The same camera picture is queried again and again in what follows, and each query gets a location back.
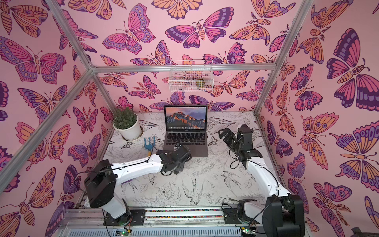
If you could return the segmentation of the grey laptop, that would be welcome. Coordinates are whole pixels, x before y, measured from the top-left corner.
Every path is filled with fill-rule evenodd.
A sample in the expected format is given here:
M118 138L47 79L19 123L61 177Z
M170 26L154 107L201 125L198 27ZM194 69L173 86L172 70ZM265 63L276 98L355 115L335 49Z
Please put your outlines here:
M207 157L207 115L205 105L164 106L164 150L173 150L174 146L180 144L186 147L193 157Z

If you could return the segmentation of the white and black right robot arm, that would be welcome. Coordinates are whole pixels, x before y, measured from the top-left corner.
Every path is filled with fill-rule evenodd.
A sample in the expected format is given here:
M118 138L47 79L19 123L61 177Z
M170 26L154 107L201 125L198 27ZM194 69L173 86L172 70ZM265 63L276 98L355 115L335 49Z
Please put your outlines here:
M265 199L265 205L256 201L239 201L238 214L247 222L247 233L255 237L303 237L306 234L304 202L291 194L269 170L263 155L254 148L253 130L242 125L234 133L220 129L218 136L236 156L248 174L253 175Z

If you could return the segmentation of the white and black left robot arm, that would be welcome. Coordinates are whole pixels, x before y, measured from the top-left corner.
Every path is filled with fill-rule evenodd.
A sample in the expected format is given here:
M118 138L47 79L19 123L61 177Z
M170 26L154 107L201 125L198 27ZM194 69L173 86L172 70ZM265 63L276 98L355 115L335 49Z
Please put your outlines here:
M127 163L99 162L85 179L85 190L91 208L104 212L104 224L113 226L129 225L133 220L126 200L115 190L123 183L151 173L163 176L179 174L184 164L192 159L190 150L178 144L173 151L157 151L147 158Z

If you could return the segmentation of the blue yellow garden hand rake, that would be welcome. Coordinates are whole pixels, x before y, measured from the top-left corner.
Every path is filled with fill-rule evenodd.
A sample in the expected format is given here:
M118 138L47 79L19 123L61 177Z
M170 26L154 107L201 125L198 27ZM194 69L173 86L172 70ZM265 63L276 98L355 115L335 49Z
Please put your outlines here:
M153 136L153 138L151 137L148 137L148 138L144 138L144 147L145 149L147 149L149 151L149 156L153 153L153 149L155 147L155 137Z

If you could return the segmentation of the green plant in white pot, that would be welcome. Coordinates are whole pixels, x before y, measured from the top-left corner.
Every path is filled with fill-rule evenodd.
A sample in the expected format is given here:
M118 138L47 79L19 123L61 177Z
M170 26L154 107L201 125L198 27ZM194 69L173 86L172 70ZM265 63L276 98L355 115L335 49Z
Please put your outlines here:
M129 108L116 109L113 127L127 141L136 140L143 133L139 117Z

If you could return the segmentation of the green circuit board left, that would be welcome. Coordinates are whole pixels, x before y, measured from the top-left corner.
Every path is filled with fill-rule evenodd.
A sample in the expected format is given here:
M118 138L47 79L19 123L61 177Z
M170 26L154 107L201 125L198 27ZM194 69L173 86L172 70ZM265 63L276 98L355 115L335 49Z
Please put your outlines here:
M117 229L114 234L115 237L131 237L132 231L130 229Z

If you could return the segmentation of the green circuit board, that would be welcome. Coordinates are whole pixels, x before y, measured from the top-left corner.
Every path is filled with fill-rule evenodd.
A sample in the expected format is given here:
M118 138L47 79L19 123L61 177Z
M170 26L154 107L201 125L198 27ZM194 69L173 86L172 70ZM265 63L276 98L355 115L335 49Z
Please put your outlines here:
M115 237L131 237L132 231L130 229L117 229L114 234Z
M256 237L256 233L248 228L240 227L242 237Z

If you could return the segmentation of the green circuit board right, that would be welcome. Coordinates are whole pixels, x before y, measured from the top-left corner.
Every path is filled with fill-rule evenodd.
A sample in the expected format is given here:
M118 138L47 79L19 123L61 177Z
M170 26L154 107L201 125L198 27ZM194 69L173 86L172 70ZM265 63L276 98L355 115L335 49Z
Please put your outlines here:
M256 237L256 233L248 228L240 227L242 237Z

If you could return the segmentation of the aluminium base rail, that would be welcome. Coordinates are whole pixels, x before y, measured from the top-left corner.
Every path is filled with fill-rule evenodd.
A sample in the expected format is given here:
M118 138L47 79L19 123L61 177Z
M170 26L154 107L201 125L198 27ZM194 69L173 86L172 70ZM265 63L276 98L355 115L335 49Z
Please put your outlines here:
M201 206L174 208L131 208L131 217L113 219L101 209L70 209L65 213L61 229L107 228L124 229L133 227L224 227L247 226L247 219L242 219L236 206Z

